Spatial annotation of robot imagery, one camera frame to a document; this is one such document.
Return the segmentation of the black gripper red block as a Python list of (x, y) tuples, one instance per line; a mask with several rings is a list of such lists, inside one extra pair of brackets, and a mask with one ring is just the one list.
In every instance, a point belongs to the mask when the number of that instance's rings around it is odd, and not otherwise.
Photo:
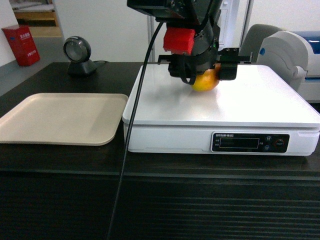
[(251, 53), (240, 56), (238, 48), (219, 50), (219, 42), (210, 26), (199, 32), (192, 28), (168, 26), (163, 49), (171, 54), (160, 55), (157, 63), (167, 62), (169, 74), (191, 86), (195, 85), (196, 77), (207, 70), (216, 70), (219, 80), (235, 80), (238, 64), (251, 63), (252, 60)]

